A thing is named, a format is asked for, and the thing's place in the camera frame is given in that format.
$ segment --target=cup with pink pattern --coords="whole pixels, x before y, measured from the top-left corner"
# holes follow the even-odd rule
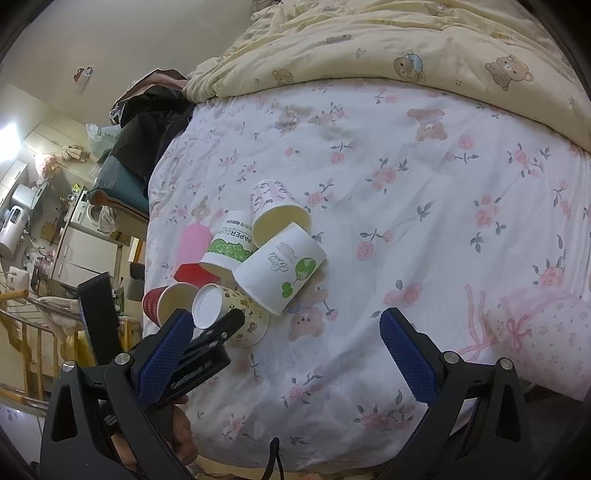
[[[282,182],[275,179],[261,180],[252,188],[252,240],[257,247],[281,232],[291,222],[306,232],[312,219]]]

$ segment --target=person's hand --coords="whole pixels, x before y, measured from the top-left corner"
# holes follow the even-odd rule
[[[189,401],[188,396],[183,396],[175,401],[177,405],[185,404]],[[173,434],[174,442],[172,447],[174,453],[176,453],[178,459],[183,465],[188,465],[195,461],[197,458],[197,447],[193,442],[193,436],[191,435],[191,423],[185,415],[185,412],[176,405],[173,406]],[[129,445],[125,441],[123,435],[116,434],[111,437],[113,445],[121,458],[121,462],[124,466],[129,469],[137,469],[137,460],[134,454],[131,452]]]

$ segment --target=wall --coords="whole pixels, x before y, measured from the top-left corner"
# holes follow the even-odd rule
[[[37,98],[23,92],[21,89],[9,83],[0,84],[0,128],[10,123],[17,125],[19,139],[24,140],[35,127],[49,116],[51,108]],[[29,174],[34,172],[34,160],[32,156],[21,149],[17,158],[28,164]],[[8,171],[12,161],[0,163],[0,178]]]
[[[108,124],[134,80],[156,68],[188,74],[251,24],[251,0],[54,0],[3,62],[13,83],[80,123]],[[79,95],[72,76],[95,70]]]

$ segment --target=cabinet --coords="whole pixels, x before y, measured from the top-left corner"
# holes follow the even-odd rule
[[[11,190],[12,187],[18,183],[18,180],[26,168],[27,166],[23,162],[16,160],[6,175],[4,175],[2,180],[0,180],[0,184],[6,187],[8,190]]]
[[[67,228],[58,259],[95,273],[115,276],[117,245],[98,237]]]
[[[96,272],[78,267],[78,265],[73,265],[63,260],[57,260],[52,279],[76,288],[79,284],[95,276],[97,276]]]

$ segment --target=teddy bear print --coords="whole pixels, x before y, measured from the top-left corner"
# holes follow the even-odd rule
[[[394,70],[402,80],[410,83],[424,82],[423,61],[410,50],[404,50],[402,56],[394,60]]]
[[[203,197],[203,200],[201,200],[199,205],[197,205],[191,211],[191,215],[195,217],[195,221],[200,222],[201,220],[203,220],[205,217],[207,217],[211,213],[211,210],[206,205],[206,202],[207,202],[207,195],[205,195],[205,197]]]
[[[324,271],[317,270],[300,295],[290,302],[288,312],[293,314],[288,335],[290,342],[295,342],[299,337],[306,335],[318,337],[324,333],[324,315],[315,306],[325,302],[329,296],[328,290],[318,287],[318,283],[323,280]]]
[[[443,110],[418,110],[411,108],[407,112],[407,115],[410,118],[416,119],[418,122],[417,136],[415,137],[417,142],[422,142],[426,138],[432,138],[434,140],[445,140],[447,138],[447,132],[441,123],[441,119],[445,115]]]
[[[529,67],[514,55],[499,57],[494,63],[487,63],[486,69],[491,73],[492,79],[507,91],[511,80],[514,82],[533,82],[534,76],[530,73]]]
[[[491,33],[491,37],[496,38],[498,40],[502,40],[507,45],[515,45],[515,40],[513,39],[513,37],[505,35],[504,33],[494,31],[493,33]]]
[[[431,2],[424,4],[427,11],[434,17],[453,15],[456,11],[450,4],[440,4],[438,2]]]
[[[294,76],[289,70],[273,70],[272,75],[275,77],[275,81],[277,82],[277,86],[279,87],[283,85],[289,85],[290,83],[294,83]]]

